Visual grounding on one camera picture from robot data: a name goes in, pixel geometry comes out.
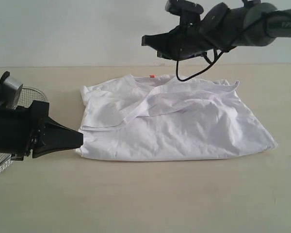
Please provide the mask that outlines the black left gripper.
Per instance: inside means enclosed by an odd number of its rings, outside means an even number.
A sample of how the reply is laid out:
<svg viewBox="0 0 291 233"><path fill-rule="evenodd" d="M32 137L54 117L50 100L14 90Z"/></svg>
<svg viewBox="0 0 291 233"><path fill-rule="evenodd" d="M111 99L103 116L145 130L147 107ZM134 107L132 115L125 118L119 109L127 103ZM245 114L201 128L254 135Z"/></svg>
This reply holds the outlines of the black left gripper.
<svg viewBox="0 0 291 233"><path fill-rule="evenodd" d="M22 161L30 154L43 155L78 149L83 134L67 128L49 117L49 103L34 100L30 107L0 108L0 153Z"/></svg>

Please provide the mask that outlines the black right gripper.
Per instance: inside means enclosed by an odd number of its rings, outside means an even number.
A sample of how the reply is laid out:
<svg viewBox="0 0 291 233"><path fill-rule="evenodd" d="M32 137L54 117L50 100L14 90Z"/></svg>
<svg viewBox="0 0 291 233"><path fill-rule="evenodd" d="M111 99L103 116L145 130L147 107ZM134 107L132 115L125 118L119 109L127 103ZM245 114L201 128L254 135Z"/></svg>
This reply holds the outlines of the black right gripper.
<svg viewBox="0 0 291 233"><path fill-rule="evenodd" d="M202 24L190 24L186 28L176 26L167 33L144 35L141 46L148 46L157 50L159 58L167 60L187 60L213 49L201 33Z"/></svg>

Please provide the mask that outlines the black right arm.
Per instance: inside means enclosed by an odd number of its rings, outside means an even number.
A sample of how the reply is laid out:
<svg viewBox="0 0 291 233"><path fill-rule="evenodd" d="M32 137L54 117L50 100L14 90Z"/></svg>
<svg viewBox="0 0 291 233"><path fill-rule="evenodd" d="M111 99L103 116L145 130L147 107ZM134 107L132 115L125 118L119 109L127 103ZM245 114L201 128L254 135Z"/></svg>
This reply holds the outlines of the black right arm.
<svg viewBox="0 0 291 233"><path fill-rule="evenodd" d="M141 42L163 59L182 61L209 50L264 47L276 38L291 38L291 9L280 11L259 0L245 0L235 9L222 2L204 17L203 7L187 0L169 0L165 10L180 17L179 25L167 33L144 35Z"/></svg>

